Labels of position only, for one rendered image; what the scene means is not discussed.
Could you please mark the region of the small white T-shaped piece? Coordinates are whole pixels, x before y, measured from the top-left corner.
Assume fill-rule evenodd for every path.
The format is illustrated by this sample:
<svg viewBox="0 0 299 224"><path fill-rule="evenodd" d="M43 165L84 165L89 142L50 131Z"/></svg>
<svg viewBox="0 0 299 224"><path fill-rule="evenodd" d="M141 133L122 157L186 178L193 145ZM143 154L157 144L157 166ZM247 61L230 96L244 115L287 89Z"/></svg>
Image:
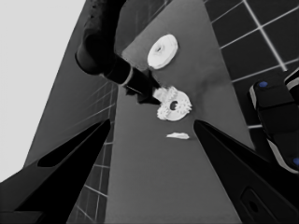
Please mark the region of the small white T-shaped piece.
<svg viewBox="0 0 299 224"><path fill-rule="evenodd" d="M168 138L177 138L177 139L183 139L183 140L187 140L189 139L189 135L186 133L169 133L166 135L166 137Z"/></svg>

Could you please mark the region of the large thick white disc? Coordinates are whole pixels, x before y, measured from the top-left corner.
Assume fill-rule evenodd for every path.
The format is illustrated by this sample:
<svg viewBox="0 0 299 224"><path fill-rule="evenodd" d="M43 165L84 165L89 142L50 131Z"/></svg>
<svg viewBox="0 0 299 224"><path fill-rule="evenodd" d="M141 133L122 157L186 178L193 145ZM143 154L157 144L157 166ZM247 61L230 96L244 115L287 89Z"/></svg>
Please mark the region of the large thick white disc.
<svg viewBox="0 0 299 224"><path fill-rule="evenodd" d="M159 70L166 67L178 51L177 39L171 35L161 36L150 48L147 62L149 67Z"/></svg>

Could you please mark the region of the white round carrier with pins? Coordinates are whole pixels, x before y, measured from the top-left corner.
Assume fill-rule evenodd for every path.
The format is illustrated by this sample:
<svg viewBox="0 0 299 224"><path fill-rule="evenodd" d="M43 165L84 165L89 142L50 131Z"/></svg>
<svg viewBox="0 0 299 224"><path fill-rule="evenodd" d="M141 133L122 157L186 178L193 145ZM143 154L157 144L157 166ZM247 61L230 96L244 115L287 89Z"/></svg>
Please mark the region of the white round carrier with pins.
<svg viewBox="0 0 299 224"><path fill-rule="evenodd" d="M169 120L169 121L179 121L179 120L183 119L187 114L180 115L177 112L177 110L176 110L176 105L178 103L177 102L177 98L180 95L185 96L185 97L188 97L188 95L186 93L184 93L183 91L178 91L178 96L176 98L168 100L166 98L168 89L165 89L165 88L160 89L159 93L157 94L157 96L158 96L159 100L161 101L161 105L167 106L169 108L169 110L170 110L170 113L169 113L169 115L167 117L167 120Z"/></svg>

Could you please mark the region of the dark robot body block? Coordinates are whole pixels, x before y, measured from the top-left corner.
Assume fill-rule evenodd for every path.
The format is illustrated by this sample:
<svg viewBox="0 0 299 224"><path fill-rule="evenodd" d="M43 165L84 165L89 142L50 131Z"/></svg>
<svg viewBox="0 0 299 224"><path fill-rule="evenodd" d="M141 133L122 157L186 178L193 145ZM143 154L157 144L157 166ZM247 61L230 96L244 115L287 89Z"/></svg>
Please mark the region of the dark robot body block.
<svg viewBox="0 0 299 224"><path fill-rule="evenodd" d="M248 96L278 164L299 175L299 67L256 81Z"/></svg>

